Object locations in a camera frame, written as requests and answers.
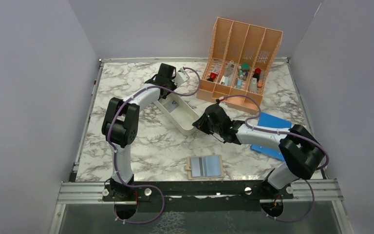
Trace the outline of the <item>white oblong plastic tray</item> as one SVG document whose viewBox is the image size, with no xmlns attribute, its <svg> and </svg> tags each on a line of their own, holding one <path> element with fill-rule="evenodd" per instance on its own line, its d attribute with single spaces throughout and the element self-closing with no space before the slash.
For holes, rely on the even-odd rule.
<svg viewBox="0 0 374 234">
<path fill-rule="evenodd" d="M 168 111 L 169 104 L 175 100 L 179 106 L 173 111 Z M 199 119 L 199 115 L 178 95 L 169 94 L 166 99 L 159 99 L 154 105 L 164 114 L 164 116 L 183 134 L 192 135 L 197 129 L 192 125 Z"/>
</svg>

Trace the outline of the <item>silver credit card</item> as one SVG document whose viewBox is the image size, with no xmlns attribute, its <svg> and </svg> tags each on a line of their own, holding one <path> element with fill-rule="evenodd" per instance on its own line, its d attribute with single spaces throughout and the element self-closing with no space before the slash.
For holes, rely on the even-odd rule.
<svg viewBox="0 0 374 234">
<path fill-rule="evenodd" d="M 203 157 L 197 157 L 194 159 L 194 166 L 195 172 L 194 177 L 204 177 L 206 176 L 206 161 Z"/>
</svg>

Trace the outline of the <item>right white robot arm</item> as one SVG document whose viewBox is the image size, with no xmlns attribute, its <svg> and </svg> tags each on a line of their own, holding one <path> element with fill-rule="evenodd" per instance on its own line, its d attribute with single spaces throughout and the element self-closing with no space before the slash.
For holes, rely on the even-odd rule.
<svg viewBox="0 0 374 234">
<path fill-rule="evenodd" d="M 218 134 L 224 143 L 259 145 L 280 151 L 284 163 L 273 169 L 261 186 L 267 198 L 274 198 L 295 180 L 309 180 L 326 157 L 323 147 L 302 125 L 279 129 L 250 126 L 246 121 L 232 120 L 218 104 L 208 106 L 192 126 L 208 135 Z"/>
</svg>

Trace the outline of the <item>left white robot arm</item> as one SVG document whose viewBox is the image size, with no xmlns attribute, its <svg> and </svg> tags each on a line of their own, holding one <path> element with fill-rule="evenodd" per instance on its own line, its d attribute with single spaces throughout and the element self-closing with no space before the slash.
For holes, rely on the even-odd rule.
<svg viewBox="0 0 374 234">
<path fill-rule="evenodd" d="M 144 85 L 125 98 L 111 98 L 101 127 L 102 134 L 112 147 L 112 180 L 118 184 L 115 194 L 121 200 L 133 196 L 131 169 L 131 144 L 134 142 L 139 124 L 140 111 L 174 91 L 176 68 L 162 63 L 158 73 Z"/>
</svg>

